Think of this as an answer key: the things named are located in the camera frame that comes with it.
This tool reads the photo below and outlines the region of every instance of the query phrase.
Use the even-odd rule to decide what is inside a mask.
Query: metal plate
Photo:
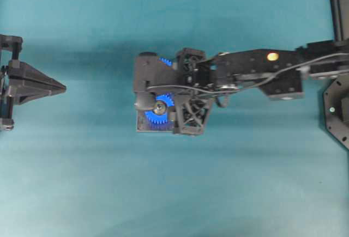
[[[349,77],[338,77],[324,92],[326,129],[349,149],[349,127],[342,121],[341,99],[349,93]]]

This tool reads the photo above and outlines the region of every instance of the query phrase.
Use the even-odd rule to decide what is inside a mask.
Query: teal surface
[[[201,137],[135,132],[133,59],[183,47],[294,49],[333,38],[329,0],[0,0],[0,33],[65,94],[0,134],[0,236],[349,236],[347,152],[318,92],[259,90]],[[9,55],[4,56],[6,63]]]

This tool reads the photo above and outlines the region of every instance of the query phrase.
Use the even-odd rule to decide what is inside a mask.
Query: black plastic part
[[[349,0],[331,0],[335,38],[342,41],[349,38]]]
[[[349,76],[338,77],[324,92],[324,111],[327,130],[349,149],[349,127],[346,98],[349,95]]]

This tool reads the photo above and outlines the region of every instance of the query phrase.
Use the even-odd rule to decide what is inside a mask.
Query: black wire
[[[283,68],[283,69],[281,69],[281,70],[279,70],[277,72],[271,73],[271,75],[268,78],[266,78],[265,80],[263,80],[263,81],[261,81],[259,83],[255,83],[255,84],[252,84],[250,86],[247,86],[247,87],[244,87],[244,88],[240,88],[240,89],[227,89],[225,91],[214,91],[213,92],[213,91],[208,91],[208,90],[197,88],[197,87],[180,86],[180,85],[176,85],[176,84],[173,84],[173,85],[172,84],[168,84],[168,85],[163,85],[163,86],[150,86],[150,87],[147,88],[147,90],[160,89],[160,88],[183,88],[183,89],[195,90],[195,91],[198,91],[198,92],[201,92],[201,93],[205,93],[205,94],[234,94],[234,93],[242,92],[242,91],[247,90],[247,89],[256,88],[256,87],[262,86],[264,84],[267,84],[270,81],[272,81],[273,79],[275,79],[278,75],[282,74],[283,72],[292,70],[294,68],[307,66],[307,65],[316,63],[318,61],[325,60],[325,59],[332,58],[332,57],[336,57],[336,56],[347,56],[347,55],[349,55],[349,53],[332,53],[332,54],[328,54],[326,56],[318,57],[318,58],[310,60],[310,61],[306,61],[306,62],[303,62],[303,63],[300,63],[300,64],[292,65],[292,66]]]

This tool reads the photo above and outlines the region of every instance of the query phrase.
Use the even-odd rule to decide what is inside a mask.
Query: robotic arm
[[[349,40],[315,42],[295,51],[220,53],[209,59],[205,52],[190,48],[178,52],[175,60],[142,53],[134,72],[137,130],[201,135],[213,103],[226,107],[230,95],[251,88],[259,88],[273,101],[299,99],[302,80],[309,77],[336,79],[334,90],[343,91],[332,99],[336,103],[328,104],[327,123],[335,119],[344,124],[349,108],[342,108],[341,101],[349,96],[348,74]],[[333,95],[325,93],[325,105]]]

